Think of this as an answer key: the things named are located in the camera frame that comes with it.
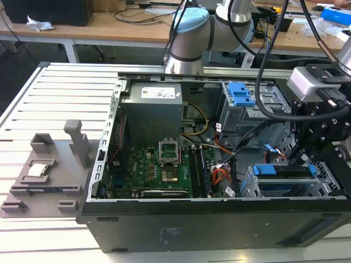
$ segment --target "cable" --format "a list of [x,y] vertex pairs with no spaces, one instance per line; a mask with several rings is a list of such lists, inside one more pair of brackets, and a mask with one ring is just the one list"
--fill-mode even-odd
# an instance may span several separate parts
[[300,0],[301,8],[303,10],[303,13],[307,19],[307,22],[312,30],[312,33],[317,40],[317,44],[320,47],[320,49],[325,53],[325,55],[330,59],[331,62],[336,62],[338,59],[335,57],[333,52],[330,50],[330,48],[325,44],[325,42],[320,38],[316,27],[313,24],[312,18],[309,15],[309,12],[307,10],[306,4],[304,0]]
[[212,145],[212,144],[202,144],[202,143],[196,142],[196,141],[190,139],[189,137],[187,137],[187,136],[185,136],[185,135],[182,135],[182,137],[183,137],[186,141],[188,141],[189,143],[191,143],[191,144],[197,144],[197,145],[202,145],[202,146],[208,146],[208,147],[212,147],[212,148],[219,148],[219,147],[216,146],[216,145]]
[[163,15],[158,15],[158,16],[154,15],[153,18],[147,18],[147,19],[139,20],[139,21],[129,21],[129,20],[120,19],[120,18],[117,18],[117,17],[116,17],[117,14],[118,14],[118,12],[115,13],[114,18],[117,19],[118,21],[125,22],[125,23],[131,23],[131,24],[142,24],[142,23],[152,22],[152,21],[155,20],[155,19],[159,19],[160,17],[167,16],[167,15],[172,15],[172,14],[174,14],[174,13],[163,14]]
[[[218,172],[221,172],[222,174],[216,179]],[[229,177],[228,173],[224,169],[218,168],[218,169],[214,170],[212,173],[213,184],[214,185],[218,184],[219,182],[221,182],[224,179],[224,177],[226,177],[229,182],[232,182],[232,179]]]
[[204,112],[203,112],[199,107],[197,107],[194,103],[188,102],[188,104],[191,105],[192,107],[196,108],[196,109],[203,115],[206,124],[205,124],[205,127],[204,127],[204,129],[203,129],[202,131],[198,131],[198,132],[196,132],[196,133],[181,133],[181,135],[186,135],[186,136],[201,135],[201,134],[203,134],[203,133],[205,133],[205,132],[207,131],[207,128],[208,128],[208,119],[207,119],[206,115],[204,114]]
[[317,32],[317,29],[316,29],[316,27],[313,24],[312,18],[309,15],[308,9],[307,9],[306,4],[305,4],[305,1],[304,0],[300,0],[300,5],[301,5],[302,11],[303,11],[303,13],[304,13],[304,15],[306,17],[306,20],[307,20],[307,22],[308,22],[308,24],[309,24],[309,26],[310,26],[310,28],[312,30],[312,33],[313,33],[314,37],[316,38],[317,42],[321,41],[322,39],[320,38],[320,36],[319,36],[319,34]]
[[118,148],[116,150],[116,152],[114,153],[113,157],[110,159],[110,161],[108,162],[108,164],[111,164],[113,162],[113,160],[115,159],[118,151],[120,150],[121,148],[121,144],[122,144],[122,127],[123,127],[123,121],[124,121],[124,118],[121,118],[121,125],[120,125],[120,140],[118,142]]
[[5,18],[4,18],[4,15],[3,15],[3,11],[4,11],[4,10],[5,10],[5,9],[2,8],[1,11],[0,11],[0,13],[1,13],[1,18],[2,18],[2,20],[4,21],[6,27],[8,28],[8,30],[11,31],[11,33],[12,33],[13,36],[17,39],[17,41],[18,41],[21,45],[23,45],[24,49],[28,52],[29,56],[33,58],[33,60],[35,61],[35,63],[38,64],[38,61],[36,60],[36,58],[32,55],[32,53],[30,53],[30,52],[28,51],[28,49],[24,46],[23,42],[16,36],[16,34],[12,31],[12,29],[9,27],[9,25],[8,25],[7,22],[5,21]]
[[263,105],[263,103],[261,101],[260,94],[259,94],[259,86],[260,86],[260,83],[261,83],[261,79],[262,79],[262,75],[263,75],[265,64],[268,61],[268,55],[269,55],[270,51],[272,50],[274,42],[276,40],[276,37],[277,37],[277,35],[279,33],[279,29],[280,29],[280,26],[281,26],[282,18],[285,15],[287,4],[288,4],[288,0],[285,0],[283,8],[282,8],[282,11],[281,11],[281,15],[279,16],[279,18],[278,18],[278,20],[276,22],[277,23],[276,24],[276,29],[275,29],[274,34],[272,36],[271,43],[268,46],[268,49],[266,50],[266,52],[264,54],[264,58],[262,60],[261,66],[259,67],[259,71],[258,71],[258,75],[257,75],[257,79],[256,79],[256,84],[255,84],[255,88],[254,88],[254,94],[255,94],[256,104],[257,104],[258,108],[267,117],[272,118],[272,119],[276,119],[276,120],[280,120],[280,121],[319,122],[319,121],[329,120],[329,119],[338,118],[338,117],[342,117],[342,116],[346,115],[349,112],[349,106],[346,105],[346,104],[342,105],[341,109],[338,110],[338,111],[327,113],[327,114],[324,114],[324,115],[315,115],[315,116],[292,116],[292,115],[286,115],[286,114],[279,115],[279,114],[275,114],[275,113],[269,112],[264,107],[264,105]]
[[[235,29],[233,28],[233,23],[231,21],[231,8],[233,6],[234,0],[230,0],[229,6],[228,6],[228,23],[229,23],[229,28],[231,32],[233,33],[234,37],[236,40],[241,44],[243,48],[245,48],[250,54],[254,55],[255,58],[263,60],[263,57],[257,53],[255,53],[251,48],[249,48],[239,37],[239,35],[236,33]],[[295,58],[295,59],[282,59],[282,60],[277,60],[277,59],[269,59],[269,62],[276,62],[276,63],[287,63],[287,62],[293,62],[293,61],[306,61],[306,60],[317,60],[317,61],[326,61],[326,59],[323,58],[312,58],[312,57],[305,57],[305,58]]]
[[[184,8],[182,10],[182,13],[180,14],[180,17],[178,19],[178,22],[177,22],[176,26],[174,26],[177,14],[178,14],[182,4],[184,4]],[[165,46],[165,49],[163,50],[163,54],[162,54],[162,65],[163,65],[163,58],[166,56],[167,49],[169,51],[171,51],[171,47],[173,46],[174,39],[175,39],[175,37],[177,35],[177,30],[178,30],[180,21],[183,18],[183,15],[185,13],[187,5],[188,5],[188,0],[181,0],[180,3],[179,3],[179,6],[177,6],[177,9],[175,10],[175,15],[174,15],[173,20],[172,20],[171,28],[169,29],[169,39],[168,39],[168,42],[167,42],[167,44]]]

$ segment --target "yellow wire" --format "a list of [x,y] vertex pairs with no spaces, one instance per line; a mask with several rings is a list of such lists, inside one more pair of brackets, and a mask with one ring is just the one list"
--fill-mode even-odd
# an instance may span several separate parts
[[205,127],[204,127],[204,129],[202,131],[198,131],[196,133],[181,133],[181,135],[185,135],[185,136],[200,135],[200,134],[204,133],[207,130],[207,128],[208,128],[208,119],[207,119],[206,115],[204,114],[204,112],[199,107],[197,107],[194,103],[188,102],[188,104],[190,104],[191,106],[196,108],[203,115],[203,117],[205,119],[205,122],[206,122],[206,125],[205,125]]

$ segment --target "sticker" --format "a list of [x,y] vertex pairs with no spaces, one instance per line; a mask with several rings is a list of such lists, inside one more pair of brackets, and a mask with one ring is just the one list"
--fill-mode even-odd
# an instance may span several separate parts
[[180,228],[161,228],[160,229],[160,239],[158,240],[160,243],[168,245],[168,244],[177,244],[179,243],[179,232]]
[[174,88],[143,87],[141,90],[142,99],[175,99]]
[[230,196],[230,197],[234,197],[235,196],[235,192],[232,190],[232,189],[230,189],[230,187],[229,186],[227,186],[227,189],[225,189],[225,192],[228,194],[228,196]]

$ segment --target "black cable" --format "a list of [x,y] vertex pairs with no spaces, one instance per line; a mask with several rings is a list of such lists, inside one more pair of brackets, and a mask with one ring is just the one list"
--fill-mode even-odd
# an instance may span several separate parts
[[281,15],[279,16],[278,20],[277,20],[277,24],[276,24],[276,29],[274,31],[274,34],[272,36],[272,40],[270,42],[270,45],[268,46],[268,49],[266,50],[265,54],[264,54],[264,58],[262,60],[261,66],[259,67],[259,71],[258,71],[258,75],[257,75],[257,79],[256,79],[256,85],[254,88],[254,94],[255,94],[255,98],[256,98],[256,104],[258,106],[258,108],[262,111],[263,114],[265,114],[267,117],[270,117],[272,119],[277,119],[280,121],[293,121],[293,122],[318,122],[318,121],[324,121],[324,120],[329,120],[329,119],[333,119],[333,118],[338,118],[338,117],[342,117],[344,115],[346,115],[349,112],[349,106],[344,104],[341,106],[341,109],[335,112],[331,112],[331,113],[327,113],[324,115],[315,115],[315,116],[292,116],[292,115],[279,115],[279,114],[275,114],[275,113],[271,113],[269,112],[264,105],[262,104],[261,101],[261,97],[259,94],[259,86],[261,83],[261,78],[263,75],[263,71],[264,71],[264,67],[266,62],[268,61],[268,55],[270,53],[270,51],[273,48],[274,42],[276,40],[276,37],[279,33],[279,29],[281,26],[281,22],[283,20],[283,17],[285,15],[286,12],[286,8],[288,5],[289,0],[285,0],[284,1],[284,5],[281,11]]
[[[176,17],[177,17],[177,14],[178,14],[178,11],[180,10],[182,4],[184,3],[184,8],[182,10],[182,13],[180,14],[180,17],[178,19],[178,22],[176,24],[176,26],[174,26],[174,23],[176,21]],[[170,36],[169,36],[169,39],[168,39],[168,42],[165,46],[165,49],[163,50],[163,54],[162,54],[162,65],[163,65],[163,58],[165,57],[166,55],[166,52],[167,52],[167,48],[168,48],[168,45],[169,45],[169,50],[171,50],[171,47],[173,46],[173,42],[174,42],[174,39],[177,35],[177,30],[178,30],[178,27],[179,27],[179,24],[180,24],[180,21],[182,20],[183,18],[183,15],[186,11],[186,8],[187,8],[187,5],[188,5],[188,0],[182,0],[180,3],[179,3],[179,6],[177,7],[177,9],[175,10],[175,15],[173,17],[173,20],[172,20],[172,24],[171,24],[171,28],[169,29],[170,30]]]
[[[263,60],[263,57],[260,54],[255,53],[251,48],[249,48],[239,37],[239,35],[236,33],[235,29],[233,28],[233,23],[231,22],[231,15],[230,11],[233,6],[234,0],[230,0],[229,6],[228,6],[228,23],[229,23],[229,28],[231,32],[233,33],[234,37],[236,40],[241,44],[243,48],[245,48],[250,54],[254,55],[255,58]],[[287,62],[293,62],[293,61],[306,61],[306,60],[317,60],[317,61],[329,61],[323,58],[312,58],[312,57],[305,57],[305,58],[295,58],[295,59],[282,59],[282,60],[277,60],[277,59],[268,59],[269,62],[276,62],[276,63],[287,63]]]
[[151,22],[151,21],[153,21],[153,20],[155,20],[155,19],[158,19],[158,18],[163,17],[163,16],[166,16],[166,15],[172,15],[172,14],[174,14],[174,13],[164,14],[164,15],[158,15],[158,16],[154,16],[153,18],[147,18],[147,19],[139,20],[139,21],[129,21],[129,20],[120,19],[120,18],[117,18],[117,17],[116,17],[117,14],[118,14],[118,12],[115,13],[114,17],[115,17],[115,19],[117,19],[118,21],[126,22],[126,23],[132,23],[132,24],[142,24],[142,23]]
[[317,32],[317,29],[316,27],[314,26],[313,24],[313,21],[312,21],[312,18],[311,16],[309,15],[309,12],[308,12],[308,9],[306,7],[306,4],[305,4],[305,1],[304,0],[300,0],[300,4],[301,4],[301,8],[302,8],[302,11],[306,17],[306,20],[312,30],[312,33],[314,35],[314,37],[316,38],[317,41],[321,41],[322,39],[320,38],[318,32]]
[[241,149],[242,147],[244,147],[245,145],[248,144],[248,142],[256,137],[264,128],[275,124],[275,123],[280,123],[283,121],[277,121],[274,119],[267,119],[264,122],[261,122],[260,124],[258,124],[257,126],[253,127],[251,130],[249,130],[243,137],[240,138],[240,140],[237,142],[235,148],[234,148],[234,152]]
[[3,15],[3,11],[4,8],[1,9],[0,13],[1,13],[1,18],[4,21],[6,27],[8,28],[8,30],[11,31],[12,35],[17,39],[17,41],[23,45],[24,49],[28,52],[29,56],[33,58],[33,60],[35,61],[36,64],[38,64],[38,61],[36,60],[36,58],[32,55],[32,53],[29,52],[29,50],[24,46],[23,42],[16,36],[16,34],[12,31],[12,29],[9,27],[9,25],[7,24],[7,22],[5,21],[4,15]]

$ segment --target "orange wire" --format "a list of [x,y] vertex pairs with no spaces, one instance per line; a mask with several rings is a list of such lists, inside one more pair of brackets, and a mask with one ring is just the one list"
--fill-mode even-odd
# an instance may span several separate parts
[[218,140],[217,140],[217,133],[214,134],[214,144],[216,144],[222,151],[228,153],[228,154],[232,154],[231,151],[227,150],[226,148],[224,148],[223,146],[218,144]]
[[[222,172],[222,175],[218,177],[217,180],[215,180],[216,178],[216,175],[218,172]],[[224,176],[228,179],[228,181],[232,182],[232,179],[228,176],[228,174],[226,173],[225,170],[221,169],[221,168],[218,168],[216,170],[213,171],[213,183],[216,185],[217,183],[219,183],[220,181],[223,180]]]

